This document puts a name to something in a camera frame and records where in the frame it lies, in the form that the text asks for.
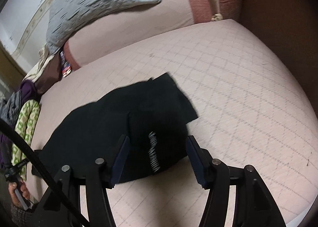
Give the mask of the person left hand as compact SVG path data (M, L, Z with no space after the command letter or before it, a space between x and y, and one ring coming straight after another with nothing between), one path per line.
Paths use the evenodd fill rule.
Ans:
M8 191L14 206L24 210L29 208L30 192L22 178L17 178L16 182L9 182Z

